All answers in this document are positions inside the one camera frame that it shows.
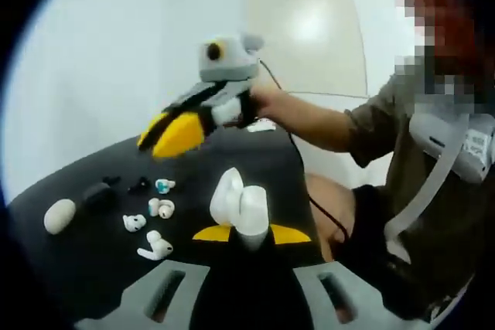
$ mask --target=black table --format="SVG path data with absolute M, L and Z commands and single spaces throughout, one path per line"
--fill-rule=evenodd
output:
M 60 169 L 24 191 L 9 205 L 12 222 L 35 272 L 71 321 L 101 318 L 119 306 L 122 291 L 160 262 L 135 252 L 149 248 L 145 235 L 158 230 L 174 251 L 168 257 L 183 263 L 210 265 L 225 244 L 192 240 L 213 226 L 209 204 L 221 175 L 235 166 L 245 185 L 260 185 L 268 194 L 271 223 L 296 228 L 312 242 L 278 245 L 293 267 L 323 262 L 312 221 L 304 171 L 288 135 L 276 131 L 249 133 L 235 128 L 211 135 L 200 149 L 160 162 L 138 153 L 136 138 L 117 143 Z M 118 204 L 99 213 L 80 213 L 59 235 L 43 227 L 45 211 L 58 199 L 77 205 L 83 191 L 105 176 L 120 175 L 114 186 Z M 148 200 L 161 197 L 154 186 L 141 196 L 127 188 L 140 176 L 176 180 L 163 198 L 176 204 L 171 219 L 151 218 Z M 143 214 L 146 226 L 129 233 L 124 214 Z

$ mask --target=white wall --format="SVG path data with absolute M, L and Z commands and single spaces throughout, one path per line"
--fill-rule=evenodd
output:
M 397 21 L 394 0 L 354 0 L 363 34 L 367 89 L 411 54 L 414 33 Z M 8 76 L 2 181 L 7 201 L 51 172 L 138 134 L 149 119 L 198 80 L 196 48 L 242 30 L 238 0 L 47 0 L 26 29 Z M 300 95 L 352 108 L 362 99 Z M 348 155 L 302 146 L 309 170 L 354 186 L 380 182 Z

